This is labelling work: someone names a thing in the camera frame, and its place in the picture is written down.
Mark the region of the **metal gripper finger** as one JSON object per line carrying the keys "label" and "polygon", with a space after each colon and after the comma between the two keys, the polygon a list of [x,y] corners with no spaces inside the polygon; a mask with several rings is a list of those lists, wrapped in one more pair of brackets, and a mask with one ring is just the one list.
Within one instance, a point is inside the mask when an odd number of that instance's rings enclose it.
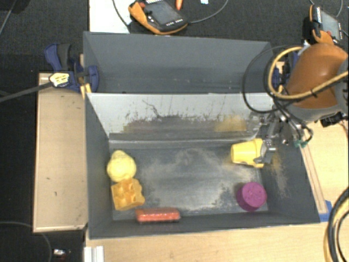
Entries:
{"label": "metal gripper finger", "polygon": [[262,163],[269,164],[276,152],[276,145],[272,139],[264,139],[261,147]]}

